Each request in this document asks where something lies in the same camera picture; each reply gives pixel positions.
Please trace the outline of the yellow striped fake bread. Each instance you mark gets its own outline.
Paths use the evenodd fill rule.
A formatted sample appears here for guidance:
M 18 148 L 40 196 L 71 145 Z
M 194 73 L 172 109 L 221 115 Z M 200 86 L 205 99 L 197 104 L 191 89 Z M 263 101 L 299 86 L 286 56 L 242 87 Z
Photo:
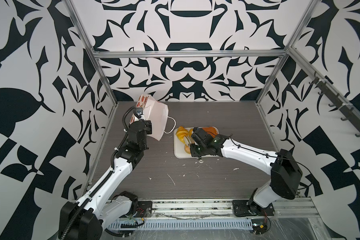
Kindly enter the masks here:
M 194 130 L 195 130 L 195 128 L 191 128 L 191 129 L 189 130 L 189 136 L 191 136 L 191 135 L 193 134 Z

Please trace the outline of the yellow fake croissant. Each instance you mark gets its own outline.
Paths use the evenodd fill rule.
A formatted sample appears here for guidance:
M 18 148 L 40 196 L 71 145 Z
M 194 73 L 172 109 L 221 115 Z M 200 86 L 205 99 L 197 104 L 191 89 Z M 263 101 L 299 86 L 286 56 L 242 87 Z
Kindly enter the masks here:
M 176 136 L 183 144 L 186 144 L 185 138 L 189 136 L 189 131 L 182 126 L 179 126 L 176 131 Z

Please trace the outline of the red white paper bag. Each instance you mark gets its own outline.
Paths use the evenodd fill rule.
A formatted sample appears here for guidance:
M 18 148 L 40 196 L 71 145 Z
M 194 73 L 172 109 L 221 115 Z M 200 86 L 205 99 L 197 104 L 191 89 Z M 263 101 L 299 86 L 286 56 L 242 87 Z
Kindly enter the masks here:
M 176 120 L 169 116 L 169 108 L 166 104 L 158 102 L 151 95 L 140 95 L 137 108 L 143 109 L 143 119 L 152 123 L 152 133 L 150 137 L 160 141 L 164 134 L 170 134 L 176 127 Z M 173 128 L 166 132 L 168 119 L 174 121 Z

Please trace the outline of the orange ring fake bread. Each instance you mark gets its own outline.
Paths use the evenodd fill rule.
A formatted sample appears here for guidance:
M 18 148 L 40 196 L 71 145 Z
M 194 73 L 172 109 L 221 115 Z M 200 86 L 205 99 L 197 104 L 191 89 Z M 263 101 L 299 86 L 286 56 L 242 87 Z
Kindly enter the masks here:
M 191 154 L 191 148 L 190 148 L 190 145 L 185 145 L 184 146 L 184 150 L 187 154 Z

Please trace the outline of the orange fake croissant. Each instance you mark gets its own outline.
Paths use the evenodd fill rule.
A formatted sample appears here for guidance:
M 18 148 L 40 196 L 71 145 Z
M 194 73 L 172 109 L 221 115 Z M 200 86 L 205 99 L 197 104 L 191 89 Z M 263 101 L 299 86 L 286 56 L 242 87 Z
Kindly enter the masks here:
M 218 134 L 218 130 L 215 127 L 205 127 L 203 130 L 212 137 L 215 137 Z

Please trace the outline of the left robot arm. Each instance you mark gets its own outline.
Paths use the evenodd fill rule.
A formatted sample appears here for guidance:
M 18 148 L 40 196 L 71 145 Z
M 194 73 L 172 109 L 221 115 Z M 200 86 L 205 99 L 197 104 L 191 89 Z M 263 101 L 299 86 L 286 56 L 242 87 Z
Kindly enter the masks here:
M 151 133 L 151 121 L 136 121 L 129 126 L 121 146 L 111 157 L 109 169 L 75 203 L 67 202 L 62 207 L 60 240 L 98 240 L 117 219 L 134 214 L 138 206 L 136 195 L 124 191 L 112 203 L 108 200 L 143 158 Z

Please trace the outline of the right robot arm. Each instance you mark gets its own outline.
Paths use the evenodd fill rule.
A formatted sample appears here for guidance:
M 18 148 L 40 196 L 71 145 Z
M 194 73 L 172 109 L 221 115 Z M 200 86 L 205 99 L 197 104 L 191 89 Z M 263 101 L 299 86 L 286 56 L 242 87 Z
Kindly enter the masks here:
M 190 144 L 192 157 L 219 156 L 233 159 L 255 167 L 270 176 L 270 180 L 252 193 L 243 207 L 239 207 L 238 217 L 257 216 L 273 202 L 295 199 L 303 176 L 292 153 L 281 149 L 266 151 L 239 143 L 231 136 L 210 134 L 202 128 L 194 128 Z

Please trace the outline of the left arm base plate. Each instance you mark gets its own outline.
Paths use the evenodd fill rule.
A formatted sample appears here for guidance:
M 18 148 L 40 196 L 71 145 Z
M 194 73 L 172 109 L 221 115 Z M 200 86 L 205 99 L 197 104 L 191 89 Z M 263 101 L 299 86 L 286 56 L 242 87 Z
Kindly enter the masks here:
M 134 217 L 134 218 L 144 218 L 151 215 L 153 209 L 152 201 L 138 201 L 133 203 L 131 210 L 123 215 L 122 218 Z

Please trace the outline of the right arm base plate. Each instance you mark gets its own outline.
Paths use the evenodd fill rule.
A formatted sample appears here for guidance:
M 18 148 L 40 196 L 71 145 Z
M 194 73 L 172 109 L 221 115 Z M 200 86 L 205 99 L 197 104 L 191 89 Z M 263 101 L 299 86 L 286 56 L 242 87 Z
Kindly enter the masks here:
M 256 203 L 248 204 L 249 200 L 233 200 L 233 213 L 236 217 L 252 216 L 274 216 L 275 209 L 272 204 L 267 208 L 262 208 Z

